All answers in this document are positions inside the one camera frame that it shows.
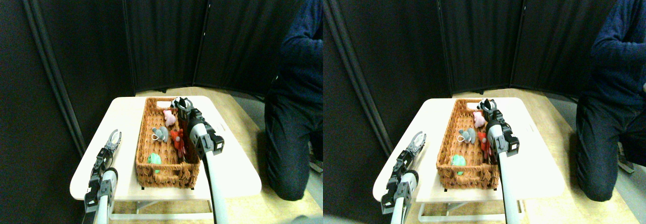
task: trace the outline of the white table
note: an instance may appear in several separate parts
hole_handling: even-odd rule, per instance
[[[233,198],[260,193],[260,177],[256,169],[253,168],[240,143],[233,136],[231,129],[224,122],[213,102],[205,96],[187,97],[192,101],[193,106],[202,112],[205,120],[224,138],[224,151],[215,155],[215,162],[210,162],[210,164],[221,168],[218,174],[219,179],[222,180],[220,189],[224,197]],[[194,189],[153,187],[142,189],[137,182],[134,159],[145,100],[146,97],[119,97],[112,101],[78,168],[76,168],[74,177],[72,177],[70,194],[74,199],[82,200],[85,197],[96,155],[103,148],[112,131],[119,129],[122,132],[122,141],[113,160],[113,167],[117,169],[119,174],[115,201],[138,201],[136,213],[139,213],[141,208],[157,201],[210,201],[210,189],[203,163],[200,165],[200,173]],[[110,218],[113,220],[212,219],[213,215],[212,212],[198,214],[111,214]]]
[[[565,181],[523,101],[518,98],[493,99],[520,141],[518,154],[508,158],[509,174],[512,176],[509,185],[516,198],[521,200],[559,196],[565,189]],[[442,187],[436,161],[454,103],[455,99],[429,99],[424,102],[374,182],[373,196],[377,201],[381,200],[397,155],[406,149],[417,132],[423,131],[426,133],[426,145],[412,167],[419,173],[419,183],[413,193],[413,201],[422,203],[418,220],[420,222],[505,220],[504,214],[449,215],[451,210],[465,203],[503,199],[499,188],[498,190],[450,189],[445,192]],[[476,104],[470,103],[467,106],[475,108]],[[425,203],[447,203],[448,211],[446,215],[423,215]],[[519,205],[523,213],[522,201],[519,201]]]

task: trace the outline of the black curtain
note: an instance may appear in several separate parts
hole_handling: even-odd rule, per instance
[[[207,0],[125,0],[137,92],[192,84]]]
[[[452,93],[507,87],[523,0],[440,0]]]
[[[526,0],[512,86],[577,96],[593,46],[616,0]]]
[[[210,0],[194,85],[265,95],[304,0]]]
[[[85,146],[116,97],[134,96],[122,0],[38,0]]]
[[[339,0],[390,142],[430,98],[450,97],[437,0]]]
[[[325,215],[385,223],[389,215],[381,215],[379,202],[372,198],[372,186],[386,158],[355,95],[330,29],[325,28],[323,33],[323,189],[325,202],[331,203],[326,204]]]
[[[21,0],[0,0],[0,222],[77,223],[69,194],[80,161]]]
[[[438,1],[326,2],[332,11],[326,12],[324,31],[325,135],[334,144],[325,147],[324,158],[331,165],[326,165],[330,174],[324,176],[324,185],[333,190],[326,192],[326,202],[334,205],[325,212],[387,222],[390,215],[381,214],[372,187],[390,152],[384,152],[372,126],[383,122],[394,146],[423,102],[450,97]],[[361,75],[350,73],[348,67],[354,66]],[[369,93],[358,92],[361,79]],[[378,114],[368,114],[370,107],[362,102],[367,98]]]

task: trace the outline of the plush toy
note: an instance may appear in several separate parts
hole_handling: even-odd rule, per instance
[[[487,121],[485,121],[484,116],[482,116],[481,111],[474,111],[473,112],[473,120],[475,121],[475,127],[482,127],[485,125]]]
[[[478,139],[480,139],[480,150],[482,150],[482,157],[487,160],[489,159],[489,152],[491,151],[491,145],[487,141],[487,134],[484,132],[478,132]]]
[[[184,148],[184,129],[179,131],[171,130],[171,139],[175,143],[175,149],[177,149],[177,156],[182,159],[186,155],[186,149]]]
[[[166,129],[166,127],[160,127],[159,129],[156,129],[155,127],[153,127],[152,140],[167,143],[168,129]]]
[[[153,152],[148,156],[148,163],[161,164],[162,157]]]
[[[466,160],[464,157],[461,155],[453,155],[453,159],[451,159],[451,165],[453,166],[465,166],[466,165]],[[462,175],[464,172],[458,172],[457,175]]]
[[[475,144],[475,139],[477,136],[474,129],[460,129],[458,132],[461,134],[461,136],[457,136],[457,141],[464,141],[466,143]]]
[[[173,115],[173,112],[170,109],[164,110],[164,120],[166,120],[166,127],[170,127],[175,124],[177,118]]]

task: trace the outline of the brown woven basket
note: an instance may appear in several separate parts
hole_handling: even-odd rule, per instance
[[[152,128],[164,127],[164,113],[171,109],[177,117],[177,109],[162,108],[157,106],[158,101],[173,101],[171,97],[148,97],[143,109],[139,141],[135,155],[135,168],[137,181],[142,187],[177,187],[193,188],[200,172],[200,159],[195,146],[189,144],[188,134],[184,133],[184,146],[186,148],[186,162],[178,161],[177,150],[171,139],[168,143],[152,140]],[[168,129],[179,130],[179,123],[171,125]],[[161,157],[161,164],[148,163],[150,153],[157,153]]]
[[[440,182],[445,189],[494,189],[498,187],[500,172],[498,166],[483,163],[480,140],[477,140],[475,144],[457,141],[460,129],[473,128],[476,132],[485,131],[484,126],[476,129],[473,122],[473,112],[476,110],[466,107],[467,102],[480,102],[480,100],[455,100],[436,163]],[[464,157],[466,166],[451,165],[451,159],[455,154]]]

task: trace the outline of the person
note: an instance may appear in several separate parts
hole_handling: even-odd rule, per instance
[[[593,201],[612,197],[618,161],[646,165],[644,38],[646,0],[618,0],[591,49],[594,69],[577,105],[575,159],[579,186]]]
[[[289,201],[303,198],[310,158],[319,166],[323,161],[321,3],[305,0],[298,11],[281,44],[281,69],[265,97],[267,178]]]

